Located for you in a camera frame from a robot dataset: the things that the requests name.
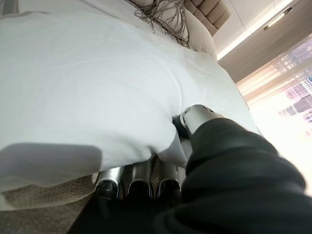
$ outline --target black sleeve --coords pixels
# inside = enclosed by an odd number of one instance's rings
[[[191,143],[183,204],[156,217],[155,233],[312,234],[305,181],[267,140],[214,119]]]

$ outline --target bright window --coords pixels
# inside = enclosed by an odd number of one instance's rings
[[[312,195],[312,34],[237,84],[253,119]]]

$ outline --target tufted headboard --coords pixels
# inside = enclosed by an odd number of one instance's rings
[[[184,0],[189,10],[213,36],[231,13],[223,0]]]

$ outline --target ceiling light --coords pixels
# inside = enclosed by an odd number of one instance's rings
[[[267,25],[265,25],[263,30],[267,30],[268,28],[272,27],[274,24],[276,24],[276,22],[278,22],[281,18],[283,18],[287,13],[289,13],[292,10],[293,8],[291,6],[288,7],[285,11],[283,11],[281,14],[279,14],[273,20],[271,20]]]

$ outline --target white blanket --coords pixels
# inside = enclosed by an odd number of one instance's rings
[[[231,78],[205,53],[108,15],[2,19],[0,192],[153,154],[185,165],[171,121],[194,104],[257,132]]]

